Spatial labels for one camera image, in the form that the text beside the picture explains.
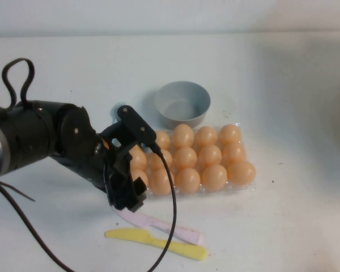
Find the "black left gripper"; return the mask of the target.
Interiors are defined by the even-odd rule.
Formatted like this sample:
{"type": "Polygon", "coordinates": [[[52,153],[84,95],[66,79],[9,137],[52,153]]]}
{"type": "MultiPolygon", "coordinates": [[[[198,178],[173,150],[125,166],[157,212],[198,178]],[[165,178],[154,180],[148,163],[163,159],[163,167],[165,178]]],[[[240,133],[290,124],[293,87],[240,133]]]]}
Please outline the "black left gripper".
{"type": "Polygon", "coordinates": [[[98,186],[107,195],[108,202],[118,210],[133,213],[143,206],[147,198],[147,185],[141,177],[130,177],[131,155],[129,151],[137,144],[130,136],[100,133],[101,147],[97,170],[102,171],[102,184],[98,186]]]}

